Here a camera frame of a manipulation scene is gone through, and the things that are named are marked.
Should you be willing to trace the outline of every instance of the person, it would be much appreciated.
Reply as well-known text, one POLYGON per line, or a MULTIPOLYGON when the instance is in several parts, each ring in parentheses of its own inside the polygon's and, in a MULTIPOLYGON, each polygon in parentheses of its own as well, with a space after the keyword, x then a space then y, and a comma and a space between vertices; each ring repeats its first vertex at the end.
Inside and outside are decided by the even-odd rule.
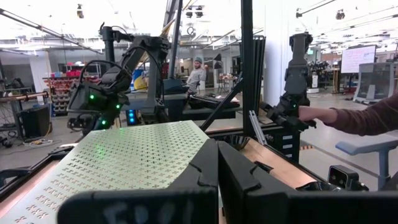
POLYGON ((319 119, 325 125, 349 134, 373 136, 398 129, 398 93, 365 110, 321 109, 300 106, 301 121, 319 119))
POLYGON ((206 81, 206 70, 202 68, 202 63, 203 61, 200 57, 195 58, 195 61, 193 62, 194 69, 187 80, 190 93, 196 93, 198 82, 206 81))

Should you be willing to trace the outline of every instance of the ceiling light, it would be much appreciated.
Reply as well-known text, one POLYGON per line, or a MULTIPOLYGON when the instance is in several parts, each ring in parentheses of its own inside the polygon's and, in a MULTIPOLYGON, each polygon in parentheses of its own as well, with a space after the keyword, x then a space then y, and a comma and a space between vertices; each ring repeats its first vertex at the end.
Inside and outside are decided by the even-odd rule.
POLYGON ((76 13, 80 19, 84 19, 85 15, 83 15, 83 9, 81 8, 81 6, 82 6, 82 4, 77 4, 77 12, 76 13))
POLYGON ((336 13, 336 19, 337 20, 342 20, 346 17, 346 14, 344 14, 343 9, 340 9, 339 11, 337 11, 336 13))
POLYGON ((195 12, 197 18, 201 18, 203 16, 203 12, 195 12))
POLYGON ((26 55, 26 56, 35 56, 35 57, 38 56, 36 54, 30 54, 30 53, 26 53, 26 52, 19 52, 19 51, 16 51, 16 50, 8 50, 8 49, 0 49, 0 52, 7 52, 7 53, 12 53, 12 54, 20 54, 20 55, 26 55))

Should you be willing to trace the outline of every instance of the man with beanie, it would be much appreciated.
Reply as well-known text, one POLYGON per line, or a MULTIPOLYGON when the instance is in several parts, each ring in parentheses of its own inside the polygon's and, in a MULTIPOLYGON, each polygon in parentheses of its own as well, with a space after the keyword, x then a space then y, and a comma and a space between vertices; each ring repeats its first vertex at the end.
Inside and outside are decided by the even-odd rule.
POLYGON ((206 81, 206 70, 201 67, 203 60, 200 57, 196 57, 193 62, 193 71, 189 75, 187 85, 189 86, 189 92, 196 93, 197 86, 200 81, 206 81))

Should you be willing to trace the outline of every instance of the screen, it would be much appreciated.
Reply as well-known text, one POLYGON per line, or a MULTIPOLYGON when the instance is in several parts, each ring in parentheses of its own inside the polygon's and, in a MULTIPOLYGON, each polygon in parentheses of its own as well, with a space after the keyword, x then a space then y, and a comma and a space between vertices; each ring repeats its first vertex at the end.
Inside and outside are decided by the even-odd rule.
POLYGON ((362 63, 373 63, 375 54, 376 46, 344 50, 341 60, 341 72, 359 73, 359 65, 362 63))

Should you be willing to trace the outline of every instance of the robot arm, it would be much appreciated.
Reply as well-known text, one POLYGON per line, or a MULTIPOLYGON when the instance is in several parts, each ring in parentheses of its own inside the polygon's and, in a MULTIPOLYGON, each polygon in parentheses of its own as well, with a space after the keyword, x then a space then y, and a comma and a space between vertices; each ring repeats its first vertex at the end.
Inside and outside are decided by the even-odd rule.
MULTIPOLYGON (((102 30, 108 30, 110 27, 102 27, 102 30)), ((170 48, 170 43, 163 37, 149 37, 149 36, 128 36, 129 40, 132 40, 132 45, 123 54, 122 59, 119 63, 110 61, 93 60, 86 64, 80 73, 80 84, 76 91, 73 93, 71 101, 68 105, 68 111, 79 114, 93 114, 90 121, 79 121, 83 123, 83 127, 86 131, 83 134, 90 132, 91 130, 97 129, 108 129, 113 124, 113 121, 120 114, 120 109, 123 105, 128 105, 128 97, 124 94, 130 87, 132 81, 132 71, 134 71, 140 62, 144 52, 147 52, 150 56, 150 76, 149 76, 149 89, 147 100, 144 103, 142 114, 158 113, 161 111, 159 105, 162 104, 159 101, 160 98, 160 64, 165 60, 167 52, 170 48), (83 81, 83 74, 85 68, 95 62, 106 62, 111 64, 112 67, 106 71, 101 77, 101 82, 97 85, 90 82, 83 81)), ((71 121, 68 123, 70 128, 77 128, 72 125, 71 121)))
POLYGON ((285 72, 285 93, 280 97, 277 106, 260 103, 259 107, 267 112, 267 117, 276 124, 293 131, 304 131, 309 126, 315 127, 316 122, 302 122, 299 117, 299 106, 310 106, 307 98, 308 75, 307 61, 304 55, 312 42, 308 32, 290 37, 293 58, 285 72))

